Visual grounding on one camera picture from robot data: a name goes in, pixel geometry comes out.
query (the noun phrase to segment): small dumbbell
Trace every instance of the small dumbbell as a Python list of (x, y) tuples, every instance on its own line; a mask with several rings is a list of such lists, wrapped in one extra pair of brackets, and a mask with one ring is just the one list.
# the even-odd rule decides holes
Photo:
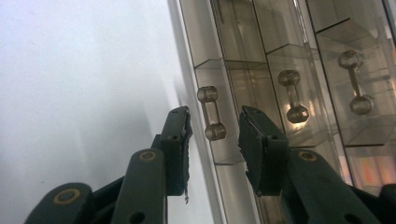
[(374, 107), (371, 96), (365, 94), (359, 81), (359, 69), (364, 64), (364, 55), (350, 49), (338, 57), (338, 66), (345, 68), (349, 73), (350, 82), (356, 97), (349, 103), (350, 110), (356, 115), (367, 115)]
[(205, 136), (209, 141), (225, 138), (227, 130), (221, 123), (216, 101), (219, 98), (218, 89), (214, 86), (201, 87), (198, 89), (197, 98), (201, 102), (205, 117)]
[(291, 123), (306, 122), (309, 118), (308, 109), (301, 105), (300, 97), (296, 89), (300, 81), (300, 74), (295, 70), (284, 70), (279, 73), (277, 81), (280, 85), (286, 87), (288, 92), (290, 109), (286, 114), (288, 121)]

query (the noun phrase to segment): metal dumbbell part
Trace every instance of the metal dumbbell part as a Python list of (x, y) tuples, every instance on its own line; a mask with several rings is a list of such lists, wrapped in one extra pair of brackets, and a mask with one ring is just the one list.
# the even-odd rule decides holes
[(349, 73), (350, 82), (356, 97), (349, 103), (350, 110), (356, 115), (367, 115), (374, 107), (373, 98), (364, 93), (359, 79), (359, 69), (364, 64), (364, 55), (350, 49), (338, 57), (338, 66), (345, 68)]
[(286, 114), (291, 123), (306, 122), (309, 118), (308, 109), (301, 105), (296, 85), (300, 81), (300, 74), (295, 70), (284, 70), (277, 76), (280, 85), (286, 87), (290, 109)]
[(198, 89), (197, 98), (201, 102), (205, 117), (205, 136), (209, 141), (225, 138), (227, 134), (224, 124), (221, 123), (216, 101), (219, 99), (218, 89), (214, 86)]

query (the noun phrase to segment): white wall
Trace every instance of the white wall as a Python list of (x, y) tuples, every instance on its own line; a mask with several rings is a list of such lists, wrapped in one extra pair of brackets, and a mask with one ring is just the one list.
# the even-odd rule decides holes
[[(1, 1), (0, 223), (64, 183), (122, 176), (168, 111), (195, 102), (181, 66), (166, 0)], [(191, 142), (191, 200), (170, 200), (170, 223), (213, 222)]]

